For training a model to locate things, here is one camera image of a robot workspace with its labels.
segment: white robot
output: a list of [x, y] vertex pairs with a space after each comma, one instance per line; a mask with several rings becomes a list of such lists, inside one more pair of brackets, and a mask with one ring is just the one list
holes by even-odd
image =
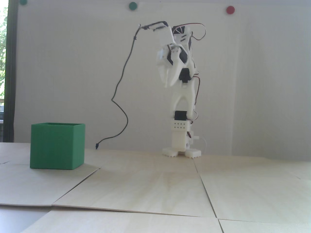
[[[162, 151], [164, 155], [170, 157], [175, 157], [178, 154], [184, 154], [189, 158], [201, 156], [200, 150], [190, 148], [194, 139], [191, 124], [197, 119], [197, 115], [195, 119], [193, 118], [194, 112], [196, 113], [197, 97], [194, 77], [198, 79], [199, 77], [196, 76], [198, 71], [192, 56], [191, 38], [193, 33], [188, 25], [171, 28], [165, 21], [162, 21], [142, 27], [145, 30], [152, 29], [158, 33], [162, 48], [157, 55], [157, 66], [164, 86], [171, 87], [173, 90], [171, 102], [172, 147], [164, 148]], [[182, 99], [187, 101], [187, 111], [176, 110]]]

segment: white wall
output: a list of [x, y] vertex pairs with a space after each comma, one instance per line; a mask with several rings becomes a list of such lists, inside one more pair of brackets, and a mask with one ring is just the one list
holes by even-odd
[[233, 155], [311, 159], [311, 11], [243, 6]]
[[[86, 147], [118, 133], [126, 119], [110, 99], [138, 24], [197, 21], [207, 36], [193, 42], [202, 80], [193, 129], [206, 153], [310, 159], [310, 8], [242, 3], [229, 16], [227, 4], [148, 1], [131, 12], [122, 2], [29, 0], [19, 8], [15, 141], [47, 121], [85, 123]], [[129, 125], [101, 148], [170, 144], [158, 45], [152, 31], [139, 33], [115, 98]]]

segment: wooden board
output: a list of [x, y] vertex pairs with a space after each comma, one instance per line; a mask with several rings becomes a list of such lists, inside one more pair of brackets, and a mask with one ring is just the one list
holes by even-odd
[[204, 174], [296, 178], [278, 162], [261, 157], [203, 155], [194, 162], [198, 172]]
[[20, 233], [51, 210], [50, 207], [0, 205], [0, 232]]
[[219, 220], [224, 233], [310, 233], [308, 224], [281, 224]]
[[52, 210], [23, 233], [221, 233], [216, 218]]
[[311, 181], [201, 174], [221, 219], [306, 223], [311, 217]]
[[0, 143], [0, 163], [16, 160], [21, 164], [30, 162], [30, 144], [29, 143]]
[[75, 170], [31, 169], [28, 165], [0, 166], [0, 204], [51, 206], [98, 168], [83, 164]]
[[193, 159], [160, 152], [86, 149], [85, 162], [110, 171], [197, 172]]
[[289, 160], [273, 160], [273, 162], [300, 179], [311, 180], [311, 162]]
[[214, 217], [197, 173], [99, 169], [54, 205]]
[[[7, 156], [1, 161], [9, 164], [30, 164], [30, 144], [27, 143], [0, 143], [0, 151]], [[173, 171], [196, 172], [192, 159], [184, 156], [167, 157], [160, 152], [138, 152], [121, 150], [85, 149], [84, 162], [106, 170], [120, 171]]]

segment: green cube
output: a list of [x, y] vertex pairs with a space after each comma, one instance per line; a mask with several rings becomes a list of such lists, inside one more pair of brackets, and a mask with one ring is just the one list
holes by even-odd
[[84, 163], [85, 124], [31, 125], [30, 168], [73, 170]]

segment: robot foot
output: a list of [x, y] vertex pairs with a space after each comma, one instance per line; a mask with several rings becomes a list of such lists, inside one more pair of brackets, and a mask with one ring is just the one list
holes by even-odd
[[201, 151], [197, 149], [187, 149], [185, 151], [185, 156], [188, 158], [196, 158], [201, 156]]
[[162, 154], [169, 157], [176, 157], [179, 154], [184, 154], [188, 158], [196, 158], [201, 156], [201, 151], [197, 149], [186, 149], [185, 152], [180, 152], [173, 148], [164, 148]]
[[164, 148], [162, 150], [162, 154], [168, 157], [176, 157], [178, 155], [178, 151], [173, 148]]

